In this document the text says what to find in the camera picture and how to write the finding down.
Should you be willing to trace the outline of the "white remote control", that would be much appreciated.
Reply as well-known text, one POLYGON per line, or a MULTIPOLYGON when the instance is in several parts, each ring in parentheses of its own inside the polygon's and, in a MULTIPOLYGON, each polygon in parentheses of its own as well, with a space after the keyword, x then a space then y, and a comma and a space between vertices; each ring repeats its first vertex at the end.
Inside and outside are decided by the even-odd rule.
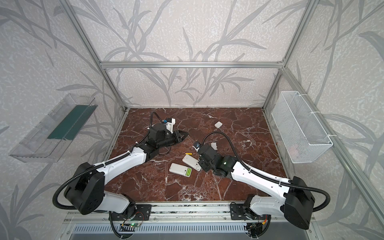
POLYGON ((202 167, 199 165, 199 161, 192 157, 191 155, 185 155, 182 159, 183 163, 187 164, 189 167, 196 171, 201 171, 202 167))

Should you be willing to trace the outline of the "white air conditioner remote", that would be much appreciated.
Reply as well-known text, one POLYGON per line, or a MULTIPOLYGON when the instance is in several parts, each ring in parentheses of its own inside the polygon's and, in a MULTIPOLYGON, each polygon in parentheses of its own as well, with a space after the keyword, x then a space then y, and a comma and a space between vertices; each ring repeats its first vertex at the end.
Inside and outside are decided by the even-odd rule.
POLYGON ((177 174, 177 175, 181 175, 189 178, 192 173, 192 168, 172 163, 169 171, 173 174, 177 174))

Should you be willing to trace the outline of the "white battery cover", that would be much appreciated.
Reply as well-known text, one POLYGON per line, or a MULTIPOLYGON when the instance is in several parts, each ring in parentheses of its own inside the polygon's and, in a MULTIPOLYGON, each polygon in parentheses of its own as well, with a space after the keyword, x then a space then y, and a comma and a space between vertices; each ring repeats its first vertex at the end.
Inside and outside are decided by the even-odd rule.
POLYGON ((211 143, 211 147, 214 149, 214 150, 218 150, 218 145, 217 145, 217 143, 216 142, 213 142, 213 143, 211 143))
POLYGON ((220 121, 218 121, 218 122, 216 122, 216 123, 214 124, 214 126, 215 126, 216 129, 219 129, 220 127, 223 126, 223 123, 220 122, 220 121))

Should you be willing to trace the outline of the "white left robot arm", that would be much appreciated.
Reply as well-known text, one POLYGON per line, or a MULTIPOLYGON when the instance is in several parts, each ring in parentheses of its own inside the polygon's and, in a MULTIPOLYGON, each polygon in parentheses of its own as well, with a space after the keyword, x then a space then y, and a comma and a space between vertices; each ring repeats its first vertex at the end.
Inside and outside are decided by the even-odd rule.
POLYGON ((106 191, 105 185, 122 173, 150 161, 162 148, 183 142, 188 135, 188 132, 173 130, 172 123, 155 124, 131 151, 96 165, 80 165, 74 179, 66 185, 64 197, 71 203, 71 208, 82 215, 108 211, 130 216, 136 212, 134 201, 125 195, 106 191))

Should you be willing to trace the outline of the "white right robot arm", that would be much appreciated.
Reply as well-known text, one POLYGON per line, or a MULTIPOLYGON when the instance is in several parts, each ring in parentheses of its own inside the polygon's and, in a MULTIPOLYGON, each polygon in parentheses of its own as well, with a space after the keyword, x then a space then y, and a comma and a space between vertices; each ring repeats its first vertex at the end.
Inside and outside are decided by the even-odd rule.
POLYGON ((198 149, 198 155, 199 165, 204 171, 245 183, 269 195, 252 195, 245 201, 244 208, 250 216, 284 217, 300 229, 309 229, 315 197, 303 189, 306 185, 302 179, 294 177, 290 180, 268 174, 236 157, 222 156, 208 144, 198 149))

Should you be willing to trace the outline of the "pink object in basket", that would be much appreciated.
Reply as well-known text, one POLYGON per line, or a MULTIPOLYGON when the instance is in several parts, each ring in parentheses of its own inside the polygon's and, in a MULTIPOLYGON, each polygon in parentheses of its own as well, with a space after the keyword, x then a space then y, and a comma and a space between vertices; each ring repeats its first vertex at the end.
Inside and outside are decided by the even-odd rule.
POLYGON ((297 159, 300 155, 299 146, 294 144, 288 148, 288 153, 292 159, 297 159))

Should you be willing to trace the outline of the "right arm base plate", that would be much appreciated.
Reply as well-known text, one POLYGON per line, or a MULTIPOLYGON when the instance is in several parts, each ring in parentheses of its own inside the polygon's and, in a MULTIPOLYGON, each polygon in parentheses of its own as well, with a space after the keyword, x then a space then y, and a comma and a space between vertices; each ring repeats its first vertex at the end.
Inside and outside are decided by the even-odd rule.
POLYGON ((268 221, 271 217, 268 215, 257 215, 249 207, 244 207, 244 204, 231 202, 229 205, 231 220, 257 220, 268 221))

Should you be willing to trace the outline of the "aluminium front rail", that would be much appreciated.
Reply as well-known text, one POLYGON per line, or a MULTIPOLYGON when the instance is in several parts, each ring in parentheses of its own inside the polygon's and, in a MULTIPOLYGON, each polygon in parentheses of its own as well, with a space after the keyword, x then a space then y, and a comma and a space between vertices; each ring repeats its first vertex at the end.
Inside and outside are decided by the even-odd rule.
MULTIPOLYGON (((252 223, 256 220, 231 219, 231 202, 242 204, 244 201, 213 201, 213 202, 137 202, 137 205, 151 205, 149 220, 126 221, 125 223, 162 224, 162 223, 252 223)), ((272 215, 272 223, 283 222, 290 224, 283 216, 272 215)), ((70 210, 65 217, 64 224, 75 223, 109 223, 109 214, 91 213, 81 215, 77 211, 70 210)))

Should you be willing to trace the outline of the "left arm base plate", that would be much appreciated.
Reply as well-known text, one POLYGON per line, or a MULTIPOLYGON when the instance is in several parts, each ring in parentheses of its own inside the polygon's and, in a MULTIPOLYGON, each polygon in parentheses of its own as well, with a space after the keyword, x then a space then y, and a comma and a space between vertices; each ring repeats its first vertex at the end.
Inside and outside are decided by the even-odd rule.
POLYGON ((128 206, 128 209, 123 213, 118 214, 112 212, 109 216, 109 220, 114 221, 148 221, 151 215, 152 205, 150 204, 139 204, 128 206))

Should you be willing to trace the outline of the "clear plastic wall bin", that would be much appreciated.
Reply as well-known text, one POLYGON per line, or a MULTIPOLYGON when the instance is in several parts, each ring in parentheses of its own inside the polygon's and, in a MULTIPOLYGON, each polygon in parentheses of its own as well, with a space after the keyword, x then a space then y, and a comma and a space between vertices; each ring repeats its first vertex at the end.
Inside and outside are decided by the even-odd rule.
POLYGON ((56 163, 98 107, 95 97, 67 94, 9 155, 23 163, 56 163))

